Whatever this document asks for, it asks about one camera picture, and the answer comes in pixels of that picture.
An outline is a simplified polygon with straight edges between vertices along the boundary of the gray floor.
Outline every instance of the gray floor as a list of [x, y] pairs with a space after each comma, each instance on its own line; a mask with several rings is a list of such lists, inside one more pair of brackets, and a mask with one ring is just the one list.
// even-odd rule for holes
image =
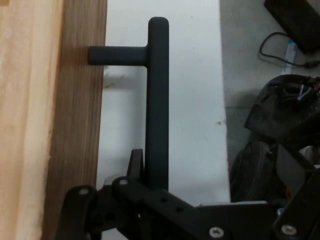
[[[309, 0], [317, 9], [320, 0]], [[227, 116], [228, 157], [233, 163], [237, 153], [249, 142], [250, 131], [244, 128], [246, 118], [261, 88], [280, 75], [284, 64], [258, 58], [262, 41], [273, 32], [283, 32], [264, 7], [264, 0], [221, 0], [221, 39], [224, 94]], [[288, 39], [276, 36], [265, 46], [265, 52], [284, 57]], [[295, 62], [320, 59], [320, 53], [305, 56], [297, 53]], [[320, 76], [315, 69], [294, 68], [293, 74]]]

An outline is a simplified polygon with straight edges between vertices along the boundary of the light wood panel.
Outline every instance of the light wood panel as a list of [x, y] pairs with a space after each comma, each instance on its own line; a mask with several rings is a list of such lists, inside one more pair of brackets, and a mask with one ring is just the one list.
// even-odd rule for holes
[[65, 192], [94, 184], [106, 0], [0, 0], [0, 239], [53, 239]]

